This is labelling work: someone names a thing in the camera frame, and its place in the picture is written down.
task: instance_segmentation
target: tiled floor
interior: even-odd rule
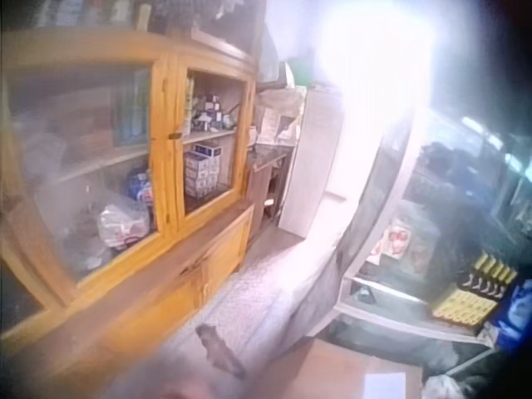
[[[334,248],[354,210],[352,204],[325,195],[306,240],[275,227],[267,229],[249,249],[241,270],[218,294],[155,353],[118,377],[102,398],[157,398],[165,387],[191,375],[209,382],[216,397],[239,397],[272,356],[308,329],[312,312],[303,310],[292,319],[291,315],[332,263]],[[334,298],[336,293],[330,292],[334,285],[328,287]],[[246,367],[246,382],[207,362],[195,334],[201,323],[216,326]]]

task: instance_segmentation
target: blue package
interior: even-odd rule
[[[127,195],[132,200],[153,205],[153,187],[146,171],[137,168],[127,175]]]
[[[495,344],[511,351],[525,339],[532,316],[532,279],[514,287],[511,297],[501,303],[491,322],[497,327]]]

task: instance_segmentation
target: wooden cupboard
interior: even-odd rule
[[[2,345],[39,359],[43,381],[95,387],[242,261],[256,65],[120,28],[14,32],[2,44],[2,284],[17,281]],[[191,81],[233,128],[185,134]],[[185,189],[185,164],[205,142],[221,156],[200,196]]]

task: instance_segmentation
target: paper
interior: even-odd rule
[[[406,374],[367,374],[362,399],[406,399]]]

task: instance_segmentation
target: cabinet handle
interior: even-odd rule
[[[181,137],[183,137],[183,133],[178,131],[178,132],[175,132],[175,133],[170,133],[168,135],[168,140],[179,140]]]

